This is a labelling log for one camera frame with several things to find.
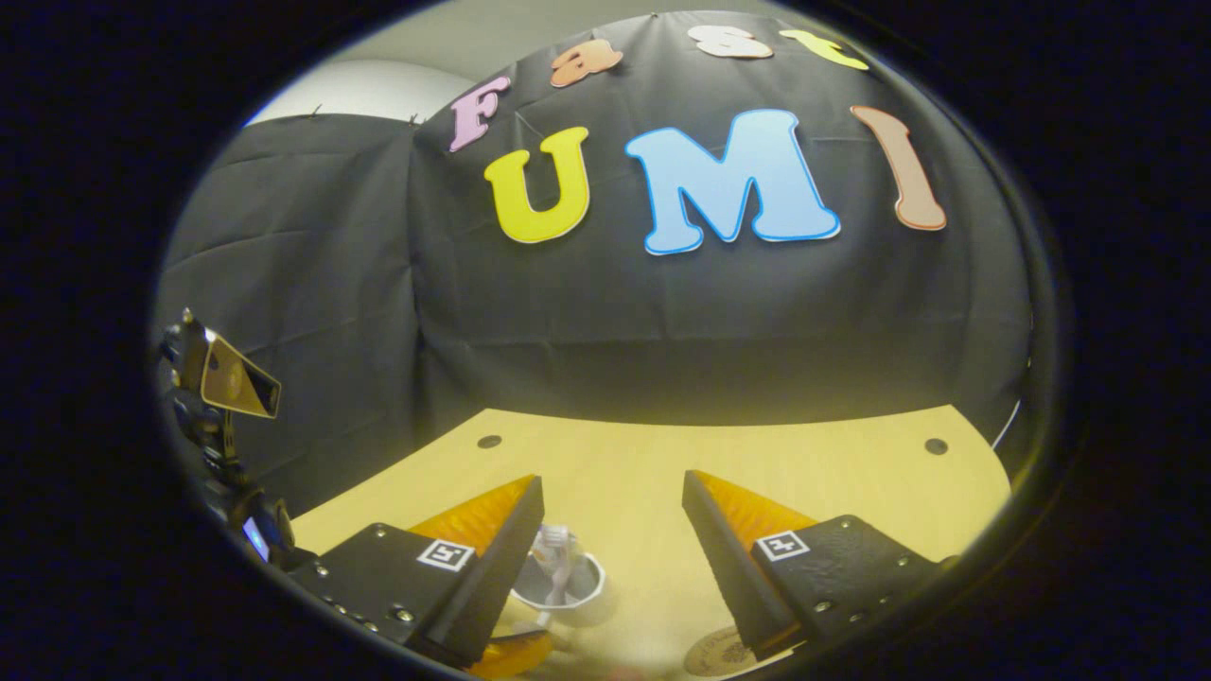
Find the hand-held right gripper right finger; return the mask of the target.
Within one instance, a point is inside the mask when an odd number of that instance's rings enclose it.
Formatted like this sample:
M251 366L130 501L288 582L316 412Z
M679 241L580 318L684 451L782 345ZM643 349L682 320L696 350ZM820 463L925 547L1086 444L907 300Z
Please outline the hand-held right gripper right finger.
M681 504L741 642L761 662L821 654L894 620L946 568L863 517L815 520L700 469Z

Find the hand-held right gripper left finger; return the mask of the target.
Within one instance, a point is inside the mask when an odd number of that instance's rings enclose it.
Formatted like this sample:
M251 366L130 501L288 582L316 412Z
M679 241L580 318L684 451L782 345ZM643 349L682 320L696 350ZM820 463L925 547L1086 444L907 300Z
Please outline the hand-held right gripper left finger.
M487 654L544 515L543 479L524 475L411 530L367 523L289 577L386 643L467 670Z

